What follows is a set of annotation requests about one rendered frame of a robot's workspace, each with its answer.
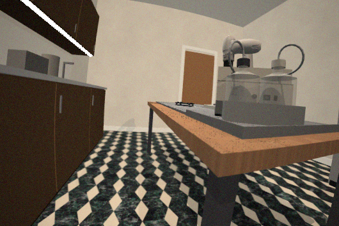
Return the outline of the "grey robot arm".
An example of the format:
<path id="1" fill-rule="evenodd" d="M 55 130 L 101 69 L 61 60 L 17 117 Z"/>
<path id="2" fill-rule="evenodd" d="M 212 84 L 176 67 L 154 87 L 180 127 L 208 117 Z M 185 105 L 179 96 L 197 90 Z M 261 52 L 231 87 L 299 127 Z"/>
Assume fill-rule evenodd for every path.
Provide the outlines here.
<path id="1" fill-rule="evenodd" d="M 228 60 L 228 50 L 230 44 L 235 40 L 233 36 L 226 36 L 223 40 L 223 61 Z M 242 39 L 240 40 L 244 47 L 245 58 L 250 59 L 250 67 L 253 68 L 253 54 L 261 50 L 261 42 L 259 40 Z M 242 54 L 241 46 L 234 43 L 231 49 L 231 61 L 234 61 L 234 54 Z"/>

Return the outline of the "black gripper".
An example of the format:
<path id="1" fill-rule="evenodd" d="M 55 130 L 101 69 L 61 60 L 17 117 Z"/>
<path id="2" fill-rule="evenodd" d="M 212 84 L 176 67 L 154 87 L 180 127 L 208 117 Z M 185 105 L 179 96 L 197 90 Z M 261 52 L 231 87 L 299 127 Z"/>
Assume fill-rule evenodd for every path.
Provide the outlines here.
<path id="1" fill-rule="evenodd" d="M 228 60 L 227 60 L 227 61 L 224 61 L 223 66 L 224 66 L 224 67 L 229 67 L 229 66 L 230 66 Z"/>

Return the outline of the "translucent plastic bottle with grey cap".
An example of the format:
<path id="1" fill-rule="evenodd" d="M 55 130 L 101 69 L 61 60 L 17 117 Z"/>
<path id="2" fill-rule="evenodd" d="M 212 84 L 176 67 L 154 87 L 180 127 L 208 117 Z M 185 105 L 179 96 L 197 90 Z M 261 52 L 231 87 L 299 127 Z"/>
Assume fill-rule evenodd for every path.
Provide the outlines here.
<path id="1" fill-rule="evenodd" d="M 272 74 L 260 78 L 259 103 L 296 105 L 297 78 L 284 73 L 286 60 L 271 61 Z"/>

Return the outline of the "translucent plastic bottle with black cap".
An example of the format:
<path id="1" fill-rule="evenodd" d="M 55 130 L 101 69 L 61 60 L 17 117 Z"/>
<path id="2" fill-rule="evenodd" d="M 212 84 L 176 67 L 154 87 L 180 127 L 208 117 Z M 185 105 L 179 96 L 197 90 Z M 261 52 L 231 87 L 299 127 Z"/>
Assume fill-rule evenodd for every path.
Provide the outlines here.
<path id="1" fill-rule="evenodd" d="M 258 103 L 260 76 L 248 72 L 249 58 L 237 59 L 238 72 L 226 77 L 226 101 Z"/>

